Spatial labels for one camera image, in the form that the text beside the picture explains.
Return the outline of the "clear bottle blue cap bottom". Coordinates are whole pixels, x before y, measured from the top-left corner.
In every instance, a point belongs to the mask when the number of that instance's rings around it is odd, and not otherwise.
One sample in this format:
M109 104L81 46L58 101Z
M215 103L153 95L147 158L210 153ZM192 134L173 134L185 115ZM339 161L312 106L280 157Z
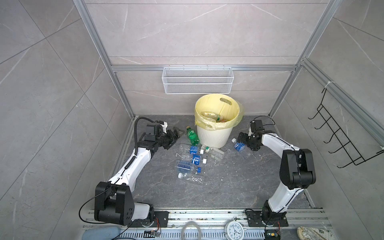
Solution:
M201 174L203 172L201 167L186 161L179 161L176 168L180 173Z

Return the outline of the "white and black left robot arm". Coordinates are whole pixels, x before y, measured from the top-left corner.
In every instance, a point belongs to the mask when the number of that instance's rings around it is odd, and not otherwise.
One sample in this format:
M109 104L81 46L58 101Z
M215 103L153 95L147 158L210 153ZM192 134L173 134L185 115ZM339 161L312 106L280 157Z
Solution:
M132 193L136 180L159 148L170 149L186 132L177 127L168 129L167 122L138 117L134 121L134 150L121 169L95 189L94 225L115 224L150 227L155 221L152 204L137 203Z

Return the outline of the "blue label bottle white cap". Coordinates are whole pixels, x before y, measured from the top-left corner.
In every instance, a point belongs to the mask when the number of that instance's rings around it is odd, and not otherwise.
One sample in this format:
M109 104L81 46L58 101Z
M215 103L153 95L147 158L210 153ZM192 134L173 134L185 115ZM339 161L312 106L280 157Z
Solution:
M189 145L189 144L181 144L179 150L182 154L186 155L202 155L206 150L206 145Z

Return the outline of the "clear bottle green label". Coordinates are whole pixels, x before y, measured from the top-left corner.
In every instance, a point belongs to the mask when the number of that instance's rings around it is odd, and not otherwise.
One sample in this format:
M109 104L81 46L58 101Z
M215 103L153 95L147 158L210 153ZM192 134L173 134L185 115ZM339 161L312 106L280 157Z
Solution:
M220 122L224 119L223 116L215 114L213 112L201 112L201 116L208 118L208 119L211 119L211 120L216 121L216 122Z

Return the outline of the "clear tube loop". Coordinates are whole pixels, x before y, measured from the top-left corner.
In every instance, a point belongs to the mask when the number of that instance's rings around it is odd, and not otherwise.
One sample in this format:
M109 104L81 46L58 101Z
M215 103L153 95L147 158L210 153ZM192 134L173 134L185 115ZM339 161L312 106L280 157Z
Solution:
M188 240L192 237L196 238L197 240L202 240L203 232L196 222L189 221L183 226L181 230L181 240Z

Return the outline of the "green bottle near bin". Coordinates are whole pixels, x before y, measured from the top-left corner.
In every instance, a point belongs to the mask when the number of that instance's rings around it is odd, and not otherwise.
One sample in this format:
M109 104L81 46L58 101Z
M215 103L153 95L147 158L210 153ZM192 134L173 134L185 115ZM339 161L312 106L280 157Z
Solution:
M200 143L197 133L190 126L187 126L187 136L193 146Z

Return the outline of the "white bin with yellow bag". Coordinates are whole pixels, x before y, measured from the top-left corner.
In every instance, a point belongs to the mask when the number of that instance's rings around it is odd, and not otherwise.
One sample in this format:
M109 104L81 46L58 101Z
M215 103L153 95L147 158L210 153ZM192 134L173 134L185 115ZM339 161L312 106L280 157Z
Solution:
M243 106L223 94L208 94L195 104L195 125L202 145L222 148L242 120Z

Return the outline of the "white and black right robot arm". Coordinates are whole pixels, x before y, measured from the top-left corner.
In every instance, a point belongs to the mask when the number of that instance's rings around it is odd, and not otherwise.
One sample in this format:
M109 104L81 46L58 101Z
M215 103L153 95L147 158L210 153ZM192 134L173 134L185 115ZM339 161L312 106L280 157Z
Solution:
M280 184L262 209L261 218L266 226L273 226L286 216L293 200L316 182L313 154L283 140L276 133L265 130L261 120L250 122L248 133L239 133L237 141L252 151L267 147L281 158Z

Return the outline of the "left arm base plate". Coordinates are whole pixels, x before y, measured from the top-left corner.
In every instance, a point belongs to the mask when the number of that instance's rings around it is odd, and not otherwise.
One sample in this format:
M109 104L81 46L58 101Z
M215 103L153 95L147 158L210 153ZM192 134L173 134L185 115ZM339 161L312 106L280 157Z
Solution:
M170 212L154 211L149 213L149 217L145 220L134 220L130 225L131 228L157 228L158 224L161 228L168 226Z

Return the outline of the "crushed clear bottle white cap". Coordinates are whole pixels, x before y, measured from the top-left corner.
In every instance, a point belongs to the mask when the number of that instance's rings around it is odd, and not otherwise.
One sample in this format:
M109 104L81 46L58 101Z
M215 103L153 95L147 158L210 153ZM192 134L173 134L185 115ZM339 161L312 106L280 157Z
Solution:
M192 173L178 173L178 178L196 185L203 185L204 178L197 174Z

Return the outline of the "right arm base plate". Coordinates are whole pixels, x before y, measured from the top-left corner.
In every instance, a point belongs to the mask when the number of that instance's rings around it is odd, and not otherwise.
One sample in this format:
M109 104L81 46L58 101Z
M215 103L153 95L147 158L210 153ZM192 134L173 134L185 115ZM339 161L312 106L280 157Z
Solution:
M288 227L286 212L274 213L268 210L254 211L245 210L249 227Z

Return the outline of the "white analog clock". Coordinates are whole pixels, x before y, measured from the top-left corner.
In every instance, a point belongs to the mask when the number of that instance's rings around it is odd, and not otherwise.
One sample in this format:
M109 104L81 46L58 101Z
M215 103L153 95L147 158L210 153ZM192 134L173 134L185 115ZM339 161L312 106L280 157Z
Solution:
M225 226L225 237L227 240L243 240L245 229L243 225L237 221L228 222Z

